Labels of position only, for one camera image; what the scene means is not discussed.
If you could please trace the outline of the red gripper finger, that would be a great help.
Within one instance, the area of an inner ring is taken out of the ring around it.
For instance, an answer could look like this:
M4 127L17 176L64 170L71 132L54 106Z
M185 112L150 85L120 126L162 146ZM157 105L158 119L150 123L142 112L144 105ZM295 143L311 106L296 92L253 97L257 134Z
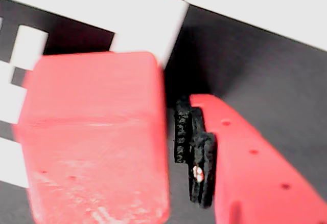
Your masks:
M182 97L175 162L188 166L189 198L216 223L326 223L326 202L263 136L221 99Z

